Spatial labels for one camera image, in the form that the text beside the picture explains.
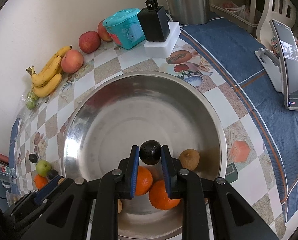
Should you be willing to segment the small orange tangerine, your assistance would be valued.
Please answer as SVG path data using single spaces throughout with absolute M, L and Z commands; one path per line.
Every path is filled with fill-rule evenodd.
M 37 174 L 34 178 L 34 183 L 36 188 L 40 190 L 48 184 L 48 179 Z

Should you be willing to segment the pink red apple front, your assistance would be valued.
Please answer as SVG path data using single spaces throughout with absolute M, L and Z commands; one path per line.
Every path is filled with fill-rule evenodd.
M 65 73 L 73 74 L 82 67 L 83 63 L 84 57 L 79 51 L 69 50 L 62 58 L 61 67 Z

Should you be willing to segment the white chair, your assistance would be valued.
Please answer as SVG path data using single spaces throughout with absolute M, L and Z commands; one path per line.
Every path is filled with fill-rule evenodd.
M 271 40 L 274 37 L 270 20 L 277 20 L 292 28 L 296 22 L 296 9 L 290 0 L 264 0 L 264 9 L 257 24 L 257 40 L 271 49 Z

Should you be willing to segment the stainless steel bowl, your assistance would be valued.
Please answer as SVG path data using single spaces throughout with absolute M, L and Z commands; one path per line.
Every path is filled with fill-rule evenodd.
M 192 85 L 160 72 L 124 74 L 87 96 L 69 121 L 65 174 L 72 179 L 100 179 L 129 157 L 132 146 L 140 150 L 148 140 L 159 142 L 161 148 L 166 145 L 176 159 L 184 150 L 197 150 L 200 160 L 192 172 L 203 179 L 224 175 L 227 146 L 216 111 Z M 164 180 L 161 158 L 156 165 L 139 158 L 138 166 L 150 170 L 153 184 Z M 182 236 L 183 200 L 164 211 L 151 205 L 148 194 L 120 199 L 118 239 Z

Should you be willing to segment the printed checkered tablecloth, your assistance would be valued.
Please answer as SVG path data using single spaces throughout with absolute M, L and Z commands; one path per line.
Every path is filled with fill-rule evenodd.
M 198 89 L 225 130 L 227 179 L 280 239 L 288 239 L 298 227 L 298 112 L 285 109 L 255 55 L 259 48 L 255 38 L 220 16 L 183 25 L 175 46 L 202 69 Z M 165 59 L 147 57 L 142 44 L 125 50 L 104 42 L 84 60 L 76 74 L 65 76 L 53 94 L 15 121 L 9 153 L 17 174 L 14 193 L 35 190 L 35 166 L 28 159 L 34 140 L 39 153 L 61 168 L 68 118 L 93 89 L 125 72 L 178 70 Z

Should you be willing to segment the white phone stand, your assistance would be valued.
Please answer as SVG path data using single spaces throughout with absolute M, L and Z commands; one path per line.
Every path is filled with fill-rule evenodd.
M 279 58 L 277 58 L 271 50 L 263 48 L 256 50 L 255 55 L 268 74 L 274 89 L 284 94 Z

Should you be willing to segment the large orange tangerine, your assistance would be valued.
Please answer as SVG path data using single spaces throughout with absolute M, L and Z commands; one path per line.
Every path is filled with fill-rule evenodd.
M 159 210 L 170 210 L 180 203 L 180 199 L 171 199 L 165 188 L 164 180 L 156 181 L 148 194 L 150 203 Z

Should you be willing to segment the red apple right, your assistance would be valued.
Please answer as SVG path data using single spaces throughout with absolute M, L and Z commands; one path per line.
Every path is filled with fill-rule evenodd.
M 97 33 L 99 34 L 100 38 L 105 42 L 110 42 L 113 40 L 107 32 L 106 28 L 103 26 L 103 20 L 97 26 Z

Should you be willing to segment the black power adapter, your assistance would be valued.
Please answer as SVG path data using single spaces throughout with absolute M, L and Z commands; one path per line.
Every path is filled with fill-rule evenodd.
M 147 41 L 164 42 L 167 39 L 170 29 L 163 6 L 153 10 L 144 8 L 137 17 Z

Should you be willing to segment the green mango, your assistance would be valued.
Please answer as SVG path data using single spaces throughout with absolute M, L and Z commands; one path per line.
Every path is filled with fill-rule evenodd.
M 39 160 L 36 164 L 36 172 L 42 177 L 46 177 L 48 172 L 52 169 L 52 166 L 46 160 Z

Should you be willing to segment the smartphone on stand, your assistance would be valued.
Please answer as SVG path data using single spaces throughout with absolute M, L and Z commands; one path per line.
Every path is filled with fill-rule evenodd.
M 282 75 L 285 108 L 298 111 L 298 48 L 290 27 L 271 19 L 270 26 L 277 42 Z

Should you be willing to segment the teal toy box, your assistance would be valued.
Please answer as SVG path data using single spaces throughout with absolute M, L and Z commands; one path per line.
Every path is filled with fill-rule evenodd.
M 138 8 L 124 9 L 103 20 L 102 26 L 116 45 L 129 50 L 145 39 L 138 20 L 139 12 Z

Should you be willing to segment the bunch of yellow bananas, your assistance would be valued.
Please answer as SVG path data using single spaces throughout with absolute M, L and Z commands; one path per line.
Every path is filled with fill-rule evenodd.
M 61 61 L 66 52 L 70 51 L 72 46 L 60 48 L 46 63 L 41 72 L 36 74 L 34 66 L 28 67 L 26 72 L 30 75 L 32 81 L 32 92 L 38 98 L 44 98 L 51 94 L 62 80 Z

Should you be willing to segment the dark plum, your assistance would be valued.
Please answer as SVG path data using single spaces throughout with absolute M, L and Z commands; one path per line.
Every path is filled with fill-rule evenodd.
M 59 175 L 59 173 L 58 173 L 56 170 L 54 170 L 54 169 L 51 169 L 51 170 L 49 170 L 49 171 L 47 172 L 47 178 L 48 178 L 49 180 L 54 179 L 54 178 L 57 177 L 58 175 Z
M 29 158 L 29 161 L 33 164 L 37 163 L 39 160 L 37 154 L 35 153 L 31 153 L 28 158 Z
M 155 140 L 148 140 L 140 146 L 139 158 L 147 165 L 156 165 L 161 158 L 161 145 Z

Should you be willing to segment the tangerine in bowl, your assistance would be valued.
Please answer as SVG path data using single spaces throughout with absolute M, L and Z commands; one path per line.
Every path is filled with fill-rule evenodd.
M 153 177 L 150 170 L 143 166 L 138 167 L 137 184 L 135 189 L 136 196 L 142 196 L 150 190 L 153 184 Z

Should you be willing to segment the steel kettle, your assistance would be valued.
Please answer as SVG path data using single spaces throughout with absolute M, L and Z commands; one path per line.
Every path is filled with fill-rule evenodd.
M 206 24 L 210 19 L 209 0 L 166 0 L 169 15 L 182 25 Z

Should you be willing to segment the white power strip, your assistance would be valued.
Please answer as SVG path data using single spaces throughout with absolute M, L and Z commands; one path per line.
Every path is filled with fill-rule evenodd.
M 168 22 L 169 35 L 164 42 L 149 42 L 144 43 L 145 53 L 151 58 L 168 58 L 176 45 L 176 42 L 180 36 L 180 25 L 178 22 Z

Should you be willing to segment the longan in bowl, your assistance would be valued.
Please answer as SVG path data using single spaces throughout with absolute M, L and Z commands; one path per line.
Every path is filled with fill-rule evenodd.
M 118 199 L 118 213 L 122 211 L 123 205 L 120 199 Z

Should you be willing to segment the dark red apple middle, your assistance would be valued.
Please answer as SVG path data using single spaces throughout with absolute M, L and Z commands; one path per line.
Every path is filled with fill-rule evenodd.
M 88 31 L 79 37 L 78 45 L 84 53 L 90 54 L 100 47 L 101 38 L 96 31 Z

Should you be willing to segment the bag of green fruits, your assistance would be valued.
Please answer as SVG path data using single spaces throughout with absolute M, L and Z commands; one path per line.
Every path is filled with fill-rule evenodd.
M 29 110 L 35 109 L 38 100 L 39 97 L 32 90 L 29 90 L 21 96 L 21 102 L 24 103 L 26 108 Z

